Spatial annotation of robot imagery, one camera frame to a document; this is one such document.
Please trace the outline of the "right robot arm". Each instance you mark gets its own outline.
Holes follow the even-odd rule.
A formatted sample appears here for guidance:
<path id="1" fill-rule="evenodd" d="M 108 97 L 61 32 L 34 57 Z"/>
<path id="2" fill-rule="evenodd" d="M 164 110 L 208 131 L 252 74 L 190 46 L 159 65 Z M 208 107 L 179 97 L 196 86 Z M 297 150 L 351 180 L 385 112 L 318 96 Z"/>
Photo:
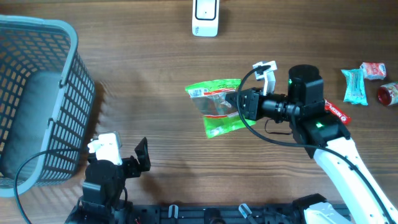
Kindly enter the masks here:
<path id="1" fill-rule="evenodd" d="M 258 138 L 304 148 L 333 182 L 356 223 L 397 223 L 397 209 L 368 171 L 350 132 L 337 115 L 325 109 L 323 79 L 317 67 L 292 67 L 286 95 L 239 86 L 225 99 Z M 289 122 L 295 141 L 267 138 L 248 125 L 262 118 Z"/>

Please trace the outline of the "red Nescafe coffee stick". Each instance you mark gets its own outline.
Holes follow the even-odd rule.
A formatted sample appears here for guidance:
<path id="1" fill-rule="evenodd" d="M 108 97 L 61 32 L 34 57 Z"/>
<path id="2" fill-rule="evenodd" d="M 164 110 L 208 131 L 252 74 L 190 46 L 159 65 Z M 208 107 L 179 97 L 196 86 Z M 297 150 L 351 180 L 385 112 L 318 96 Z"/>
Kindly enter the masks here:
<path id="1" fill-rule="evenodd" d="M 325 100 L 325 110 L 337 116 L 343 124 L 350 124 L 351 118 L 328 100 Z"/>

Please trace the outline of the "grey plastic shopping basket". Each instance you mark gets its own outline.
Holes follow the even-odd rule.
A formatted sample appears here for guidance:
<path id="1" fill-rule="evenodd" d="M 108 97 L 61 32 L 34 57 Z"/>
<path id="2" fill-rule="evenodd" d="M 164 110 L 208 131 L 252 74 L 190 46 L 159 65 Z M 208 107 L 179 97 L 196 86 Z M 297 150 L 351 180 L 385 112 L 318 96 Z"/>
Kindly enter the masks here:
<path id="1" fill-rule="evenodd" d="M 75 174 L 95 95 L 70 24 L 1 16 L 1 197 Z"/>

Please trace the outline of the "Haribo gummy candy bag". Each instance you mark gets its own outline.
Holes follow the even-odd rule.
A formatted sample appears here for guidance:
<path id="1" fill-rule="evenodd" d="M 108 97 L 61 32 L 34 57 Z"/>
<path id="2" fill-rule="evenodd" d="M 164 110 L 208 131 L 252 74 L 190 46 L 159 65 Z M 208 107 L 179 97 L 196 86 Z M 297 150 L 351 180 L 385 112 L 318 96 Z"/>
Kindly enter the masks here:
<path id="1" fill-rule="evenodd" d="M 235 93 L 240 84 L 240 79 L 221 79 L 185 87 L 185 91 L 203 115 L 207 138 L 245 127 L 237 109 L 226 101 L 226 95 Z"/>

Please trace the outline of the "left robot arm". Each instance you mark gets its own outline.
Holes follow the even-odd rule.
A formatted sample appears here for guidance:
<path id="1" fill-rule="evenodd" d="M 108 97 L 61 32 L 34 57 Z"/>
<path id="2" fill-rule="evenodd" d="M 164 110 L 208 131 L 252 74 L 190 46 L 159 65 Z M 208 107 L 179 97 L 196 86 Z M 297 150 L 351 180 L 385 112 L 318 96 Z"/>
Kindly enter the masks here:
<path id="1" fill-rule="evenodd" d="M 118 139 L 98 138 L 89 143 L 90 159 L 85 171 L 83 195 L 66 223 L 140 223 L 128 200 L 126 180 L 150 170 L 147 139 L 134 149 L 135 156 L 121 158 Z"/>

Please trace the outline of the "small red juice box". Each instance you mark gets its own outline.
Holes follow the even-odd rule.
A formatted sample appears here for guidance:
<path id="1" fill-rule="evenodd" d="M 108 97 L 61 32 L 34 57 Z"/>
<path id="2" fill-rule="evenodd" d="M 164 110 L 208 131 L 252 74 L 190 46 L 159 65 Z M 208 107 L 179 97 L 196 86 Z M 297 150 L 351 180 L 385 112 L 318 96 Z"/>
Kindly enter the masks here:
<path id="1" fill-rule="evenodd" d="M 384 63 L 363 62 L 360 69 L 364 73 L 364 78 L 368 80 L 383 80 L 387 77 Z"/>

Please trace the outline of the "green lidded jar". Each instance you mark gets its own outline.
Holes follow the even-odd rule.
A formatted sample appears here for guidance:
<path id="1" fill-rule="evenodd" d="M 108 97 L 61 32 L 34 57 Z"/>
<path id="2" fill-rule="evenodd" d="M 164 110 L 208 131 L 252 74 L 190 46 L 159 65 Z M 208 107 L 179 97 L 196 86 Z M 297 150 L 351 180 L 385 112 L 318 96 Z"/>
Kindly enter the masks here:
<path id="1" fill-rule="evenodd" d="M 397 104 L 397 82 L 381 85 L 377 90 L 378 100 L 384 106 L 392 106 Z"/>

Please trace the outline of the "teal tissue packet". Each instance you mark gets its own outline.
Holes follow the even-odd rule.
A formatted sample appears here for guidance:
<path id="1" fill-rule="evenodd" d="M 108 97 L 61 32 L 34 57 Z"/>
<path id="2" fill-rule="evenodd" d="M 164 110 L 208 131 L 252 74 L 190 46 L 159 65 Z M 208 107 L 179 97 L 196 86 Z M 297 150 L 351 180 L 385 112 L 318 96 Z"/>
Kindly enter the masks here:
<path id="1" fill-rule="evenodd" d="M 367 106 L 366 90 L 364 86 L 364 74 L 361 69 L 341 70 L 346 78 L 346 91 L 344 102 L 353 105 Z"/>

